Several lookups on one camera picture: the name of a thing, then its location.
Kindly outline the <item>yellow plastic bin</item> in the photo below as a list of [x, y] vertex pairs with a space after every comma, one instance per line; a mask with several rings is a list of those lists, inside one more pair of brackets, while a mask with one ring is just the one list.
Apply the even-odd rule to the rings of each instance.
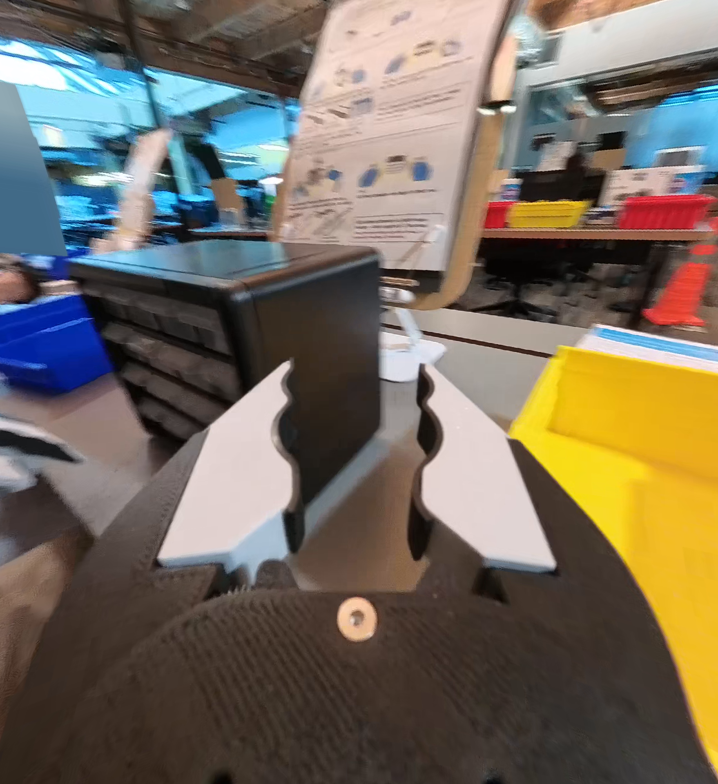
[[561, 347], [510, 435], [626, 562], [718, 774], [718, 372]]
[[591, 201], [519, 201], [507, 211], [511, 229], [571, 229], [580, 224]]

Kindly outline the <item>orange traffic cone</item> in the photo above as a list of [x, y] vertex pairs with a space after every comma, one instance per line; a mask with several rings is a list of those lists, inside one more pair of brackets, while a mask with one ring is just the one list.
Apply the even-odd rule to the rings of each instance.
[[698, 311], [707, 289], [717, 246], [703, 242], [694, 245], [686, 262], [676, 269], [660, 297], [642, 317], [656, 326], [703, 329], [705, 321]]

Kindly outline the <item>wooden instruction poster board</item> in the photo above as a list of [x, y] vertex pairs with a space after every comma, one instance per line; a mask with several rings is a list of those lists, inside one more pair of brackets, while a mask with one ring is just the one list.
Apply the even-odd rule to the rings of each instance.
[[447, 307], [484, 230], [520, 2], [336, 2], [299, 97], [274, 208], [281, 242], [379, 255], [389, 305]]

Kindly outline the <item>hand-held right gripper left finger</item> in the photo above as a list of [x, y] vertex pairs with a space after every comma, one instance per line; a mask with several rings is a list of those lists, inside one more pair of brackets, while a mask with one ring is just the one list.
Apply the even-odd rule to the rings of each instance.
[[158, 550], [162, 568], [220, 567], [255, 583], [301, 542], [303, 499], [289, 415], [292, 360], [281, 363], [206, 431]]

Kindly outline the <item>blue plastic bin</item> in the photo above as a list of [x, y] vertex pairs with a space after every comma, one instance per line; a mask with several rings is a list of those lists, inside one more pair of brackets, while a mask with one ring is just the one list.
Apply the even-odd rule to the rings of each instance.
[[63, 394], [112, 372], [79, 295], [0, 307], [0, 374], [11, 385]]

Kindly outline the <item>white carton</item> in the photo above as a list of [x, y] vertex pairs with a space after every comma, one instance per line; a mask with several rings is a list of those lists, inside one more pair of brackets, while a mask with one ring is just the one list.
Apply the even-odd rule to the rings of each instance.
[[668, 195], [674, 176], [672, 168], [667, 167], [609, 171], [604, 178], [596, 206], [615, 208], [629, 198]]

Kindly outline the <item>array of clear drawers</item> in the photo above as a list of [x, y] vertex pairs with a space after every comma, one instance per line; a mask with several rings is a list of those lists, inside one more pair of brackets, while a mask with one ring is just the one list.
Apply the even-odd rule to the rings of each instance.
[[86, 281], [80, 291], [142, 426], [183, 443], [245, 394], [213, 307]]

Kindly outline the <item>black office chair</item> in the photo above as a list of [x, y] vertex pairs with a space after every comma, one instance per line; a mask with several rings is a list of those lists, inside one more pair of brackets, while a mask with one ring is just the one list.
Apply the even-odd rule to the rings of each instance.
[[524, 300], [524, 289], [537, 282], [550, 282], [560, 269], [559, 250], [552, 240], [485, 239], [481, 243], [484, 270], [493, 281], [511, 285], [511, 297], [474, 312], [522, 318], [547, 324], [557, 322], [557, 311]]

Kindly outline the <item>wooden work table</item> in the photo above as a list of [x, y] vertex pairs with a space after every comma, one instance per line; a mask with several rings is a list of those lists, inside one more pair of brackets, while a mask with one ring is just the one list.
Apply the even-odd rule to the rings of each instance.
[[484, 240], [527, 241], [642, 241], [650, 243], [693, 244], [713, 238], [707, 229], [694, 230], [623, 230], [611, 227], [577, 228], [503, 228], [485, 230]]

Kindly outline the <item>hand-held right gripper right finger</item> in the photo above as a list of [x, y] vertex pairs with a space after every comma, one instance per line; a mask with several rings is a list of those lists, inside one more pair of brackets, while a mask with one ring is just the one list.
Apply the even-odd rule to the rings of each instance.
[[420, 365], [408, 548], [415, 561], [437, 530], [490, 568], [554, 573], [557, 561], [505, 431], [432, 365]]

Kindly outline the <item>white blue paper sheet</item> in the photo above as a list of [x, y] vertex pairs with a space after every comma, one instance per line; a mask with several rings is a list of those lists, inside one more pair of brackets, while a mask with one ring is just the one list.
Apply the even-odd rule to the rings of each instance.
[[718, 347], [656, 336], [625, 328], [596, 325], [575, 346], [602, 354], [698, 369], [718, 374]]

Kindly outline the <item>black drawer cabinet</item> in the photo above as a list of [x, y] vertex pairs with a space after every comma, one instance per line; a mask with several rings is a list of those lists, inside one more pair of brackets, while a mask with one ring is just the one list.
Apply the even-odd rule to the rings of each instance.
[[379, 261], [370, 249], [205, 240], [84, 256], [70, 278], [79, 289], [104, 282], [215, 308], [244, 396], [292, 360], [305, 504], [380, 427]]

